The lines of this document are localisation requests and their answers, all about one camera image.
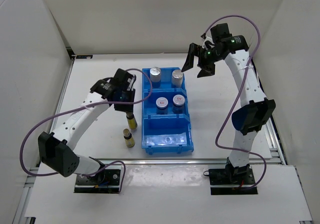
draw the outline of empty blue compartment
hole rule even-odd
[[[194,151],[185,78],[181,88],[171,88],[172,72],[177,69],[161,68],[160,87],[154,88],[151,96],[142,104],[142,148],[150,155]],[[150,76],[149,68],[142,71]],[[150,92],[150,84],[144,75],[142,78],[142,98],[145,98]],[[185,97],[183,113],[176,114],[172,110],[175,95]],[[160,97],[168,99],[167,114],[157,114],[156,100]]]

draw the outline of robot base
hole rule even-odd
[[[74,193],[102,193],[117,194],[120,187],[120,169],[105,169],[101,172],[104,175],[100,184],[92,182],[85,176],[76,176]]]
[[[253,185],[256,183],[254,173],[251,168],[238,178],[231,182],[226,169],[209,169],[210,189],[211,195],[256,195],[258,194],[257,188],[254,187],[250,190],[242,190],[239,186],[243,182],[243,188],[246,185]]]

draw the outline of purple hose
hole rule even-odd
[[[245,17],[245,16],[243,16],[243,15],[225,15],[225,16],[220,17],[219,19],[215,20],[214,22],[212,22],[211,25],[205,30],[204,33],[206,34],[206,33],[209,31],[209,29],[210,29],[214,24],[216,24],[218,21],[220,21],[220,20],[222,20],[222,19],[225,19],[225,18],[233,18],[233,17],[235,17],[235,18],[242,18],[242,19],[245,19],[246,21],[250,22],[250,23],[253,25],[253,27],[255,28],[256,33],[257,33],[257,37],[258,37],[257,44],[256,44],[256,46],[255,46],[252,54],[250,55],[248,62],[247,62],[246,65],[245,65],[246,67],[248,67],[248,66],[250,65],[250,62],[251,62],[253,56],[256,54],[256,52],[257,52],[257,50],[258,50],[258,48],[259,48],[259,46],[260,46],[260,42],[261,42],[260,31],[259,31],[257,25],[256,25],[252,20],[250,20],[249,18],[247,18],[247,17]],[[218,148],[226,149],[226,150],[234,150],[234,151],[239,151],[239,152],[244,152],[244,153],[249,153],[249,154],[258,156],[259,158],[262,159],[263,164],[264,164],[264,169],[263,169],[263,172],[262,172],[262,175],[261,175],[260,179],[259,179],[255,184],[253,184],[253,185],[250,186],[250,187],[241,188],[241,190],[244,190],[244,191],[245,191],[245,190],[250,190],[250,189],[256,187],[256,186],[262,181],[262,179],[264,178],[264,176],[265,176],[265,174],[266,174],[266,171],[267,171],[267,162],[266,162],[266,160],[265,160],[265,159],[263,158],[263,156],[261,156],[260,154],[255,153],[255,152],[252,152],[252,151],[247,151],[247,150],[240,149],[240,148],[234,148],[234,147],[227,147],[227,146],[219,145],[219,144],[218,144],[218,140],[219,140],[219,138],[220,138],[220,136],[221,136],[222,131],[223,131],[224,128],[226,127],[227,122],[228,122],[230,116],[232,115],[232,112],[234,111],[234,109],[235,109],[235,107],[236,107],[236,104],[237,104],[237,102],[238,102],[238,100],[239,100],[239,98],[240,98],[241,92],[242,92],[243,89],[244,89],[245,82],[246,82],[246,78],[247,78],[247,75],[248,75],[248,69],[249,69],[249,68],[246,68],[245,71],[244,71],[244,76],[243,76],[243,80],[242,80],[241,86],[240,86],[240,88],[239,88],[238,95],[236,96],[236,98],[235,98],[235,100],[234,100],[234,102],[233,102],[233,104],[232,104],[232,107],[231,107],[228,115],[226,116],[226,118],[225,118],[225,120],[224,120],[224,122],[223,122],[223,124],[222,124],[222,126],[221,126],[221,128],[220,128],[220,130],[219,130],[219,132],[218,132],[218,134],[216,135],[216,138],[215,138],[215,145],[216,145]]]
[[[151,96],[151,93],[152,93],[152,82],[150,80],[150,78],[148,77],[147,74],[145,74],[143,71],[139,70],[139,69],[136,69],[136,68],[130,68],[130,69],[127,69],[126,71],[138,71],[138,72],[141,72],[146,78],[147,80],[149,81],[150,83],[150,92],[149,94],[141,99],[141,100],[138,100],[138,101],[134,101],[134,102],[126,102],[126,101],[102,101],[102,102],[95,102],[95,103],[91,103],[87,106],[81,106],[81,107],[78,107],[76,109],[72,109],[72,110],[68,110],[68,111],[65,111],[65,112],[61,112],[59,114],[55,114],[55,115],[52,115],[52,116],[49,116],[47,117],[46,119],[40,121],[38,124],[36,124],[34,127],[31,128],[31,130],[25,135],[23,141],[22,141],[22,144],[21,144],[21,147],[20,147],[20,153],[19,153],[19,160],[20,160],[20,165],[23,169],[23,171],[25,173],[27,173],[28,175],[30,176],[34,176],[34,177],[47,177],[47,176],[52,176],[52,175],[56,175],[58,174],[57,172],[51,172],[51,173],[45,173],[45,174],[38,174],[38,173],[33,173],[33,172],[30,172],[25,164],[24,164],[24,148],[25,148],[25,145],[26,145],[26,142],[28,140],[28,138],[30,137],[30,135],[35,131],[35,129],[37,129],[39,126],[41,126],[42,124],[46,123],[47,121],[50,121],[54,118],[57,118],[57,117],[60,117],[60,116],[63,116],[63,115],[67,115],[67,114],[70,114],[70,113],[75,113],[75,112],[79,112],[81,110],[84,110],[86,108],[89,108],[89,107],[92,107],[92,106],[98,106],[98,105],[102,105],[102,104],[122,104],[122,105],[134,105],[134,104],[138,104],[138,103],[142,103],[144,102],[145,100],[147,100],[150,96]],[[106,169],[107,167],[109,167],[110,165],[113,165],[114,163],[121,163],[123,165],[123,176],[122,176],[122,180],[121,180],[121,184],[120,184],[120,188],[119,188],[119,192],[121,191],[122,189],[122,184],[124,182],[124,177],[125,177],[125,173],[126,173],[126,165],[123,161],[120,161],[120,160],[116,160],[116,161],[113,161],[111,162],[110,164],[107,164],[106,166],[104,166],[103,168],[99,169],[98,171],[94,172],[94,173],[91,173],[91,174],[86,174],[84,176],[88,177],[88,176],[92,176],[92,175],[95,175],[101,171],[103,171],[104,169]]]

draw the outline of purple cable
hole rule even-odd
[[[246,21],[250,22],[250,23],[253,25],[253,27],[255,28],[256,33],[257,33],[257,37],[258,37],[257,44],[256,44],[256,46],[255,46],[252,54],[250,55],[248,62],[247,62],[246,65],[245,65],[246,67],[248,67],[248,66],[250,65],[250,62],[251,62],[253,56],[256,54],[256,52],[257,52],[257,50],[258,50],[258,48],[259,48],[259,46],[260,46],[260,42],[261,42],[261,35],[260,35],[260,32],[259,32],[259,29],[258,29],[257,25],[256,25],[252,20],[250,20],[249,18],[247,18],[247,17],[245,17],[245,16],[243,16],[243,15],[235,15],[235,14],[233,14],[233,15],[225,15],[225,16],[220,17],[219,19],[215,20],[214,22],[212,22],[211,25],[205,30],[204,33],[206,34],[206,33],[209,31],[209,29],[210,29],[214,24],[216,24],[218,21],[220,21],[220,20],[222,20],[222,19],[225,19],[225,18],[233,18],[233,17],[235,17],[235,18],[242,18],[242,19],[245,19]],[[248,150],[244,150],[244,149],[240,149],[240,148],[234,148],[234,147],[227,147],[227,146],[219,145],[219,144],[218,144],[218,140],[219,140],[219,137],[221,136],[221,133],[223,132],[224,128],[226,127],[227,122],[228,122],[230,116],[232,115],[232,112],[234,111],[234,109],[235,109],[235,107],[236,107],[236,104],[237,104],[237,102],[238,102],[238,100],[239,100],[239,98],[240,98],[241,92],[242,92],[243,89],[244,89],[245,82],[246,82],[247,75],[248,75],[248,69],[249,69],[249,68],[245,68],[243,80],[242,80],[241,86],[240,86],[240,88],[239,88],[238,95],[236,96],[236,98],[235,98],[235,100],[234,100],[234,102],[233,102],[233,104],[232,104],[232,107],[231,107],[228,115],[226,116],[226,118],[225,118],[225,120],[224,120],[224,122],[223,122],[223,124],[222,124],[222,126],[221,126],[221,128],[220,128],[220,130],[219,130],[219,132],[218,132],[218,134],[216,135],[216,138],[215,138],[215,145],[216,145],[218,148],[226,149],[226,150],[234,150],[234,151],[239,151],[239,152],[244,152],[244,153],[249,153],[249,154],[258,156],[259,158],[262,159],[263,164],[264,164],[264,169],[263,169],[263,172],[262,172],[262,175],[261,175],[260,179],[259,179],[255,184],[253,184],[252,186],[247,187],[247,188],[242,188],[242,190],[244,190],[244,191],[245,191],[245,190],[250,190],[250,189],[256,187],[256,186],[262,181],[262,179],[264,178],[264,176],[265,176],[265,174],[266,174],[266,171],[267,171],[267,162],[266,162],[266,160],[265,160],[265,159],[263,158],[263,156],[261,156],[260,154],[255,153],[255,152],[252,152],[252,151],[248,151]]]
[[[147,100],[150,96],[151,96],[151,93],[152,93],[152,82],[150,80],[150,78],[148,77],[147,74],[145,74],[142,70],[139,70],[137,68],[130,68],[130,69],[127,69],[126,70],[127,72],[128,71],[137,71],[137,72],[141,72],[146,78],[147,80],[149,81],[150,83],[150,92],[149,94],[141,99],[141,100],[137,100],[137,101],[134,101],[134,102],[127,102],[127,101],[102,101],[102,102],[95,102],[95,103],[91,103],[89,105],[86,105],[86,106],[81,106],[81,107],[78,107],[76,109],[72,109],[72,110],[68,110],[68,111],[65,111],[65,112],[61,112],[61,113],[58,113],[58,114],[55,114],[55,115],[52,115],[52,116],[49,116],[47,117],[46,119],[40,121],[38,124],[36,124],[34,127],[31,128],[31,130],[25,135],[22,143],[21,143],[21,147],[20,147],[20,153],[19,153],[19,160],[20,160],[20,165],[21,165],[21,168],[23,169],[23,171],[25,173],[27,173],[28,175],[30,176],[33,176],[33,177],[47,177],[47,176],[52,176],[52,175],[56,175],[58,174],[57,172],[51,172],[51,173],[45,173],[45,174],[38,174],[38,173],[33,173],[33,172],[30,172],[29,170],[27,170],[25,164],[24,164],[24,148],[25,148],[25,145],[26,145],[26,142],[28,140],[28,138],[30,137],[30,135],[35,131],[35,129],[37,129],[39,126],[41,126],[42,124],[46,123],[47,121],[50,121],[54,118],[57,118],[57,117],[60,117],[60,116],[64,116],[64,115],[67,115],[67,114],[70,114],[70,113],[75,113],[75,112],[79,112],[81,110],[84,110],[86,108],[89,108],[89,107],[92,107],[92,106],[98,106],[98,105],[102,105],[102,104],[122,104],[122,105],[134,105],[134,104],[138,104],[138,103],[142,103],[144,102],[145,100]],[[126,173],[126,165],[123,161],[121,160],[116,160],[116,161],[113,161],[111,162],[110,164],[104,166],[103,168],[99,169],[98,171],[94,172],[94,173],[91,173],[91,174],[86,174],[84,176],[88,177],[88,176],[92,176],[92,175],[95,175],[101,171],[103,171],[104,169],[106,169],[107,167],[109,167],[110,165],[113,165],[114,163],[121,163],[123,165],[123,176],[122,176],[122,180],[121,180],[121,184],[120,184],[120,188],[119,188],[119,192],[121,191],[122,189],[122,184],[124,182],[124,178],[125,178],[125,173]]]

